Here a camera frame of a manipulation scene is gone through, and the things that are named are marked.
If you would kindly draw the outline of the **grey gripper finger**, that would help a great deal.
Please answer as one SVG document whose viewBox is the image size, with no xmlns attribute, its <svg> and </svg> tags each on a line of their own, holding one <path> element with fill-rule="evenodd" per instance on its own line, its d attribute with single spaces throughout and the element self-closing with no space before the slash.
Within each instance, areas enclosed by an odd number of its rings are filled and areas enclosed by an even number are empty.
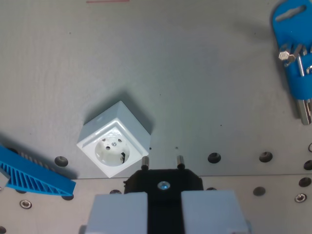
<svg viewBox="0 0 312 234">
<path fill-rule="evenodd" d="M 186 234 L 250 233 L 234 191 L 184 191 L 181 201 Z"/>
<path fill-rule="evenodd" d="M 148 195 L 145 192 L 96 195 L 86 234 L 146 234 Z"/>
</svg>

